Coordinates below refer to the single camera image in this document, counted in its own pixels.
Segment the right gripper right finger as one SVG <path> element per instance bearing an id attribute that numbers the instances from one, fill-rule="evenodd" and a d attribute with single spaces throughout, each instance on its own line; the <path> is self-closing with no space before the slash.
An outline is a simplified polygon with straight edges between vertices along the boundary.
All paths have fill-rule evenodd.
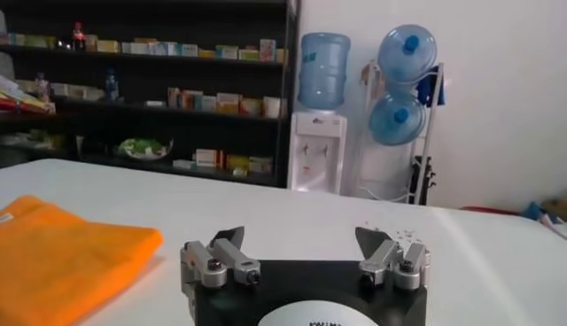
<path id="1" fill-rule="evenodd" d="M 364 260 L 359 263 L 362 283 L 376 288 L 393 281 L 403 291 L 429 288 L 431 252 L 424 244 L 411 243 L 407 250 L 382 231 L 357 227 L 355 237 Z"/>

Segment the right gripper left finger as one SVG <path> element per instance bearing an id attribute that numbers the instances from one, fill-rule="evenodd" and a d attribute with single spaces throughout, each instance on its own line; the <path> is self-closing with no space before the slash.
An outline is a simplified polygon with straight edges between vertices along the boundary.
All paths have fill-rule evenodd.
<path id="1" fill-rule="evenodd" d="M 200 283 L 208 289 L 220 289 L 229 281 L 229 271 L 236 283 L 259 285 L 260 263 L 241 251 L 244 236 L 245 227 L 239 226 L 218 231 L 208 245 L 185 243 L 180 251 L 182 287 Z"/>

